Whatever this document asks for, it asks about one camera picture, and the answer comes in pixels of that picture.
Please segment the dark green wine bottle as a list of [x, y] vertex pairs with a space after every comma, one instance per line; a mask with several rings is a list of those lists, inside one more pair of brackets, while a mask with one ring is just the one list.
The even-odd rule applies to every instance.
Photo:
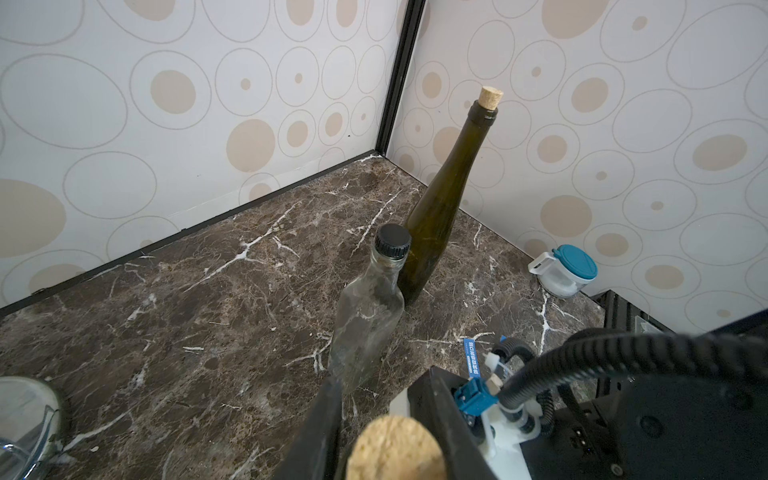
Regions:
[[482, 88], [447, 159], [406, 220], [412, 242], [398, 288], [407, 306], [416, 301], [448, 245], [473, 163], [502, 97], [497, 88]]

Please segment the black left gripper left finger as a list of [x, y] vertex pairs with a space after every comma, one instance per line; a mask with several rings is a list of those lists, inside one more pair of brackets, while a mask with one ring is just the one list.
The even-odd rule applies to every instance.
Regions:
[[342, 384], [328, 377], [273, 479], [334, 479], [342, 426]]

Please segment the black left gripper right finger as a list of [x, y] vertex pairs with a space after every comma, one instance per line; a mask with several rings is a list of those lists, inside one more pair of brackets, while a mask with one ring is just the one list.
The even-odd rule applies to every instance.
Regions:
[[409, 413], [436, 439], [448, 479], [496, 479], [451, 391], [465, 382], [447, 370], [430, 367], [407, 389]]

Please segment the tall clear corked bottle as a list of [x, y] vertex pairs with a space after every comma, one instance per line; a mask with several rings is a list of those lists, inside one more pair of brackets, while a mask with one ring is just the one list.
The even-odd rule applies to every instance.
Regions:
[[447, 479], [442, 450], [417, 420], [386, 415], [371, 421], [348, 457], [345, 479]]

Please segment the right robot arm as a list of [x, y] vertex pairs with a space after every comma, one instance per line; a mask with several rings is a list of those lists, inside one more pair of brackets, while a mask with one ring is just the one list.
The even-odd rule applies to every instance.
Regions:
[[767, 315], [700, 336], [588, 328], [523, 366], [491, 410], [499, 479], [763, 479]]

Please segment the clear bottle black cap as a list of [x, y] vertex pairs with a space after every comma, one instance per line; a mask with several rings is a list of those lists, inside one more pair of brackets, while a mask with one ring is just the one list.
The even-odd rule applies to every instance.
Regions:
[[397, 282], [410, 246], [411, 235], [405, 227], [381, 226], [366, 270], [340, 294], [328, 369], [345, 394], [372, 375], [404, 312]]

